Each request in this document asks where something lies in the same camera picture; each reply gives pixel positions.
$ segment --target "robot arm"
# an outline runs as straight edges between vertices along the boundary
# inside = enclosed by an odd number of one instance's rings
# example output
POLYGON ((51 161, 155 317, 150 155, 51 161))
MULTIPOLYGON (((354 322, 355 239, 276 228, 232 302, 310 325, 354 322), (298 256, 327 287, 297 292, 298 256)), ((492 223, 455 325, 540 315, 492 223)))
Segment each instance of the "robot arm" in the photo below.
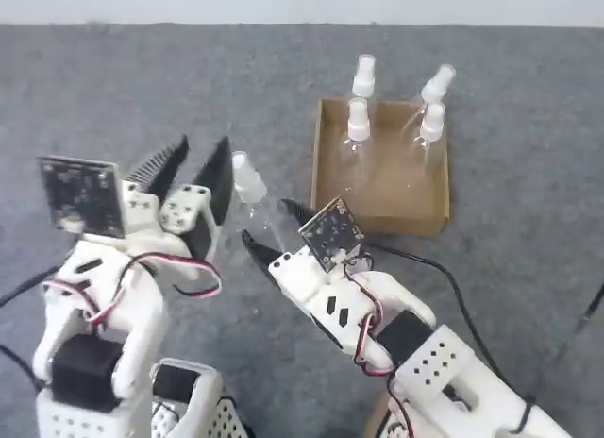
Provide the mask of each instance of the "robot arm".
MULTIPOLYGON (((277 255, 265 273, 345 354, 355 354, 380 375, 390 377, 396 401, 391 402, 393 414, 378 436, 569 438, 538 407, 532 409, 523 432, 513 434, 526 402, 469 345, 446 325, 437 326, 432 310, 392 276, 345 271, 358 245, 354 238, 342 235, 346 227, 341 223, 347 214, 341 201, 328 204, 300 229, 307 246, 296 254, 277 255), (342 257, 342 251, 348 255, 342 257), (363 317, 381 315, 379 308, 395 311, 397 316, 379 332, 362 335, 363 317), (403 403, 409 404, 405 414, 409 412, 414 433, 391 427, 406 424, 407 417, 399 408, 403 403)), ((249 238, 245 242, 257 262, 259 255, 270 254, 249 238)))
POLYGON ((168 327, 160 285, 195 280, 200 268, 217 277, 206 261, 231 197, 227 139, 192 182, 170 193, 187 151, 183 139, 122 181, 110 163, 40 159, 54 222, 80 235, 46 282, 46 331, 33 362, 46 383, 37 401, 41 438, 88 436, 79 428, 93 429, 94 436, 148 438, 153 399, 165 408, 175 389, 181 391, 176 421, 163 423, 164 433, 154 437, 208 436, 217 404, 234 408, 222 399, 224 384, 215 370, 177 360, 153 365, 168 327), (168 366, 172 376, 160 377, 162 392, 152 377, 168 366), (191 381, 184 397, 183 374, 191 381))

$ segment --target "white wall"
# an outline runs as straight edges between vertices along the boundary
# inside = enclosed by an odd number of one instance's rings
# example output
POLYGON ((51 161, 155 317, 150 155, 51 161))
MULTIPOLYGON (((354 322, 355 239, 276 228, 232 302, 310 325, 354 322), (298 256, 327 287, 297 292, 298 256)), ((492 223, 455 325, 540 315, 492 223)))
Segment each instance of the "white wall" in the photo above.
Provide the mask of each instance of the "white wall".
POLYGON ((0 0, 0 23, 604 26, 604 0, 0 0))

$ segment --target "cardboard box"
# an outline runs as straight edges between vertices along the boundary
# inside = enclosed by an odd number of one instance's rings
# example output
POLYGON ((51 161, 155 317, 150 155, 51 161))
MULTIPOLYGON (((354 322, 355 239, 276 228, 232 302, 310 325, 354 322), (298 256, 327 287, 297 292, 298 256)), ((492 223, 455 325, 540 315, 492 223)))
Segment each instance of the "cardboard box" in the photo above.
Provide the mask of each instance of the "cardboard box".
MULTIPOLYGON (((375 163, 369 184, 361 200, 346 200, 365 233, 438 235, 449 220, 448 160, 423 180, 421 188, 411 181, 417 176, 417 162, 411 161, 411 134, 401 129, 417 112, 404 102, 379 103, 372 122, 375 163)), ((321 209, 342 190, 338 172, 339 151, 346 132, 347 102, 343 99, 320 100, 315 128, 312 189, 310 202, 321 209)))
POLYGON ((376 404, 367 426, 365 427, 365 438, 379 438, 382 436, 384 426, 386 425, 388 418, 390 417, 390 410, 388 409, 388 400, 390 396, 382 395, 376 404))

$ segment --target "white bottle cap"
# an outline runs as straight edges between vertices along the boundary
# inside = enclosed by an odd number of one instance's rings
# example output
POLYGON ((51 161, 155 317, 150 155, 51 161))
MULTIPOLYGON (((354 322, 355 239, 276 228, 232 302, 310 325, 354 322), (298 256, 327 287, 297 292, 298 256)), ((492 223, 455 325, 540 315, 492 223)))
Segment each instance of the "white bottle cap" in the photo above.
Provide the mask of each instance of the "white bottle cap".
POLYGON ((268 193, 262 177, 245 152, 233 153, 233 176, 235 191, 246 204, 256 204, 268 193))
POLYGON ((376 58, 370 54, 361 54, 359 56, 357 73, 352 81, 352 93, 355 96, 369 98, 374 94, 374 88, 376 86, 375 69, 376 58))
POLYGON ((441 65, 434 77, 422 89, 422 99, 426 103, 438 103, 446 95, 449 84, 455 77, 455 69, 448 63, 441 65))
POLYGON ((422 126, 419 128, 419 137, 434 143, 443 136, 445 126, 445 106, 442 103, 428 105, 422 126))
POLYGON ((353 141, 365 141, 370 135, 367 101, 353 98, 348 102, 348 137, 353 141))

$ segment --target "spray bottle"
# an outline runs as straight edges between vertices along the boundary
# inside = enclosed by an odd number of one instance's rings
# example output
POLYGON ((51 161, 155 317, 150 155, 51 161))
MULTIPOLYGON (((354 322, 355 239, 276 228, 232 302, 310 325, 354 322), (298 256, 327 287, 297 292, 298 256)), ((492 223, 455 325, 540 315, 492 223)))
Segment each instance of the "spray bottle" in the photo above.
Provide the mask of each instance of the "spray bottle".
POLYGON ((411 102, 418 109, 402 127, 401 135, 404 135, 411 125, 424 118, 429 105, 443 102, 443 98, 455 75, 456 71, 452 65, 441 65, 436 75, 426 83, 420 94, 412 99, 411 102))
POLYGON ((367 102, 369 120, 376 110, 376 58, 370 54, 361 54, 357 63, 357 73, 352 81, 352 94, 349 97, 363 98, 367 102))
POLYGON ((235 191, 243 205, 243 228, 260 244, 281 252, 299 250, 302 243, 293 218, 268 194, 245 152, 233 153, 233 174, 235 191))
POLYGON ((445 106, 442 103, 428 105, 422 124, 413 138, 414 155, 417 154, 423 166, 423 173, 436 169, 445 156, 446 140, 445 106))
POLYGON ((340 150, 342 196, 349 203, 359 196, 371 176, 373 141, 367 102, 353 98, 348 103, 348 125, 340 150))

